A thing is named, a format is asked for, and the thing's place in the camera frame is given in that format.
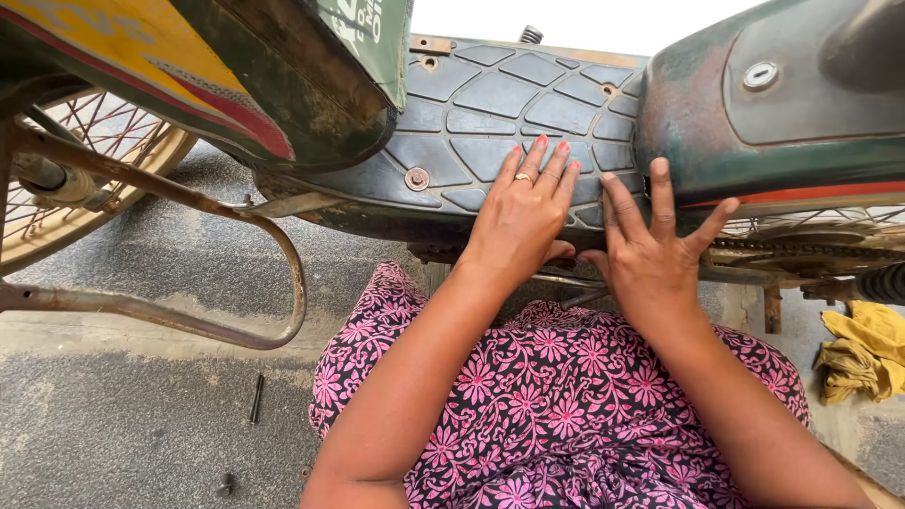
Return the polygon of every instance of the finger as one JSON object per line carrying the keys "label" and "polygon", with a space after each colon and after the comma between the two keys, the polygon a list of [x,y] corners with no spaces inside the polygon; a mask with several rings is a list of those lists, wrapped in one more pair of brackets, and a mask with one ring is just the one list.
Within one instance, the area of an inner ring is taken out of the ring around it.
{"label": "finger", "polygon": [[610,199],[609,194],[606,192],[606,187],[604,187],[604,192],[600,194],[600,205],[604,208],[604,234],[606,235],[607,249],[609,249],[610,245],[625,244],[625,235],[623,235],[622,228],[619,226],[619,218],[616,217],[616,211],[613,209],[613,200]]}
{"label": "finger", "polygon": [[597,266],[597,270],[605,280],[610,280],[610,258],[599,249],[588,249],[578,254],[578,259]]}
{"label": "finger", "polygon": [[500,173],[497,174],[496,180],[491,186],[491,193],[500,192],[502,189],[509,187],[512,179],[515,178],[515,171],[519,169],[519,161],[521,160],[521,145],[516,145],[506,154],[503,164],[500,167]]}
{"label": "finger", "polygon": [[534,140],[534,144],[531,145],[531,150],[528,151],[528,155],[525,156],[525,162],[521,163],[521,168],[519,168],[517,174],[524,173],[531,177],[531,182],[537,182],[540,161],[544,160],[544,153],[547,152],[547,144],[548,140],[546,134],[538,136],[538,138]]}
{"label": "finger", "polygon": [[534,184],[534,188],[545,197],[552,197],[559,185],[559,178],[563,174],[563,165],[566,164],[568,153],[571,148],[568,141],[560,143],[553,150],[553,156],[547,161],[544,172],[538,177],[538,181]]}
{"label": "finger", "polygon": [[547,250],[547,260],[553,258],[568,258],[575,254],[575,247],[565,240],[555,240]]}
{"label": "finger", "polygon": [[628,192],[628,188],[625,187],[622,180],[607,172],[604,173],[603,182],[625,240],[639,241],[650,235],[647,225],[644,224],[644,219],[641,217],[641,211],[634,203],[632,193]]}
{"label": "finger", "polygon": [[572,161],[566,165],[566,171],[559,179],[557,190],[553,193],[553,201],[557,205],[562,206],[563,210],[568,210],[572,205],[572,192],[575,191],[575,183],[578,180],[578,173],[581,172],[581,163]]}
{"label": "finger", "polygon": [[666,240],[676,235],[676,211],[672,201],[670,161],[656,158],[651,163],[651,235]]}
{"label": "finger", "polygon": [[682,241],[693,253],[703,253],[707,246],[713,242],[713,239],[719,235],[726,222],[735,214],[740,204],[741,202],[738,201],[738,198],[726,198],[719,202],[719,205],[713,209],[704,224],[691,235],[683,238]]}

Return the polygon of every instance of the pink floral dress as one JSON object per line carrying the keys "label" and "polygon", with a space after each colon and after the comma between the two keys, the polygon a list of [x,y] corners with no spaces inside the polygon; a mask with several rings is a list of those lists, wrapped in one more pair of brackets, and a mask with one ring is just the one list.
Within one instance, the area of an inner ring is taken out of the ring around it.
{"label": "pink floral dress", "polygon": [[[318,363],[309,414],[321,439],[426,302],[398,265],[377,267]],[[806,425],[789,360],[742,332],[713,330]],[[750,507],[622,316],[541,301],[474,347],[405,488],[415,508]]]}

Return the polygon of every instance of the yellow cloth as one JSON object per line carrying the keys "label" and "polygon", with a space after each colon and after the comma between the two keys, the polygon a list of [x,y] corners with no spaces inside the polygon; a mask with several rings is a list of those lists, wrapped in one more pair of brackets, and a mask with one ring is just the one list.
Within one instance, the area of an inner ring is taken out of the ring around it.
{"label": "yellow cloth", "polygon": [[824,403],[861,390],[879,403],[905,393],[905,318],[878,303],[849,301],[852,318],[824,311],[824,325],[839,339],[821,344],[814,369],[830,368]]}

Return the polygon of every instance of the scooter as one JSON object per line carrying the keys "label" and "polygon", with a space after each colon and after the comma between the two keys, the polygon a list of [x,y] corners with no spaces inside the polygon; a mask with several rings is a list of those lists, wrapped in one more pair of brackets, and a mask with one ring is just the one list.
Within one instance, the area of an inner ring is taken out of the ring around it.
{"label": "scooter", "polygon": [[[144,192],[257,225],[291,267],[275,338],[138,297],[0,283],[0,311],[115,312],[272,349],[299,331],[302,262],[271,221],[403,241],[452,264],[503,156],[546,134],[581,163],[561,238],[605,248],[615,173],[650,214],[672,164],[679,228],[742,203],[700,278],[805,298],[905,304],[905,4],[773,0],[653,57],[410,34],[411,2],[0,0],[0,274],[53,253]],[[224,203],[166,178],[197,139],[266,198]],[[570,274],[536,278],[605,293]]]}

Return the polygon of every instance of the orange stripe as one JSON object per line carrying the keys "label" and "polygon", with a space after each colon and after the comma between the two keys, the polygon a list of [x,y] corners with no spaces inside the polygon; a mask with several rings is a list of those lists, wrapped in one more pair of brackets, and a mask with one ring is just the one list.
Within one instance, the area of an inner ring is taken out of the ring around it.
{"label": "orange stripe", "polygon": [[[796,201],[803,199],[853,197],[859,195],[882,195],[889,193],[905,193],[905,181],[899,182],[873,182],[871,184],[842,184],[840,186],[801,187],[799,189],[783,189],[770,191],[769,193],[757,193],[738,197],[744,203],[770,203]],[[711,200],[694,205],[717,205],[722,200]]]}

